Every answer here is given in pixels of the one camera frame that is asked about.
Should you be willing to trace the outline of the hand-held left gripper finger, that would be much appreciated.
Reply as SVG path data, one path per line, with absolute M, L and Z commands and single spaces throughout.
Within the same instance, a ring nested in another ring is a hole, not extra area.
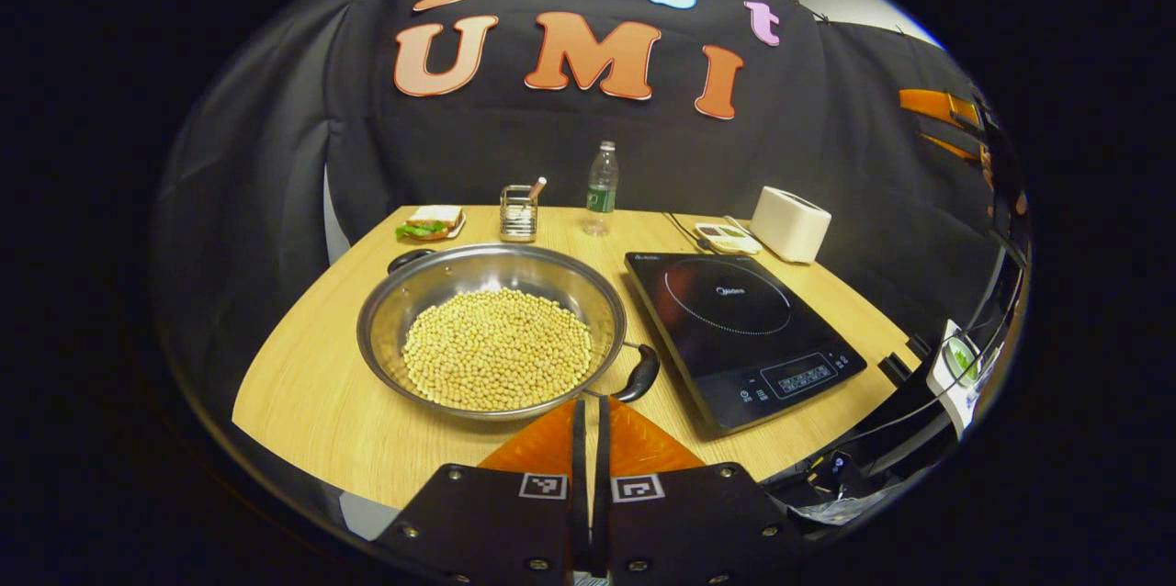
M 589 548 L 583 433 L 572 400 L 476 466 L 442 465 L 374 546 L 433 585 L 572 585 Z
M 809 544 L 739 462 L 707 464 L 601 398 L 592 570 L 613 585 L 774 585 Z

